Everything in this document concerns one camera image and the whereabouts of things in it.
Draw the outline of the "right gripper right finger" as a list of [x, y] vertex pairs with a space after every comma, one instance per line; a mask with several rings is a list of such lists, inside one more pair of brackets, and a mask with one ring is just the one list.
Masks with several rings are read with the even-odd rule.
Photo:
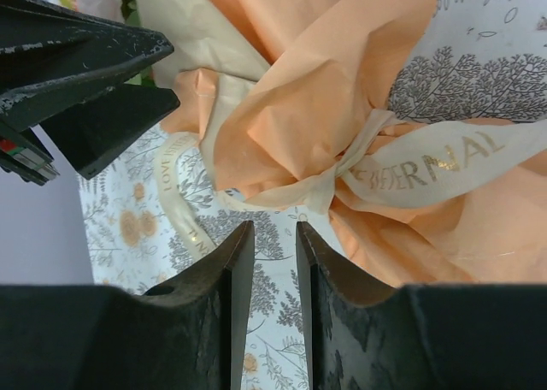
[[408, 389], [408, 294], [336, 252], [297, 224], [297, 272], [313, 389]]

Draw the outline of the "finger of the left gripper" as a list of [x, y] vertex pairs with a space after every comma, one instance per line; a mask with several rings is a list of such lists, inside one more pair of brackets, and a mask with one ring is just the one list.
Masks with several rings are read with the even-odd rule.
[[161, 32], [42, 0], [1, 0], [1, 119], [20, 132], [173, 52]]
[[170, 89], [123, 84], [51, 117], [42, 128], [74, 170], [90, 180], [178, 107]]

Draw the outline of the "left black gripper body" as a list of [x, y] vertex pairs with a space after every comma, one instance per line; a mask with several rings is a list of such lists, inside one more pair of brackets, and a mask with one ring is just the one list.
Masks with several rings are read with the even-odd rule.
[[1, 121], [1, 170], [43, 186], [59, 175], [53, 162], [53, 156], [30, 127], [17, 132]]

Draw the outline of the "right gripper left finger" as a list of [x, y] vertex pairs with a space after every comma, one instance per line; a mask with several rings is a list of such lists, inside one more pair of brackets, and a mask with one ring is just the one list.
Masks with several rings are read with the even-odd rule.
[[245, 221], [141, 296], [149, 312], [141, 388], [240, 388], [254, 263], [254, 224]]

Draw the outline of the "cream printed ribbon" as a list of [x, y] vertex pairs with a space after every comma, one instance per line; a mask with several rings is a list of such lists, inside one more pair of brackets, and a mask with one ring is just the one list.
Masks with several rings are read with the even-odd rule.
[[305, 205], [325, 214], [338, 198], [354, 211], [416, 210], [475, 191], [505, 174], [546, 166], [546, 123], [490, 118], [403, 121], [362, 105], [240, 104], [174, 111], [155, 156], [162, 208], [192, 254], [211, 238], [179, 195], [177, 161], [197, 147], [217, 193], [234, 210]]

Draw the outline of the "orange beige wrapping paper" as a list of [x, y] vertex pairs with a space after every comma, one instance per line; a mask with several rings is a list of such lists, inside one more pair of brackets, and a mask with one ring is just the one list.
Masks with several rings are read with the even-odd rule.
[[327, 216], [383, 282], [546, 279], [546, 0], [137, 0], [174, 45], [162, 208], [197, 147], [232, 210]]

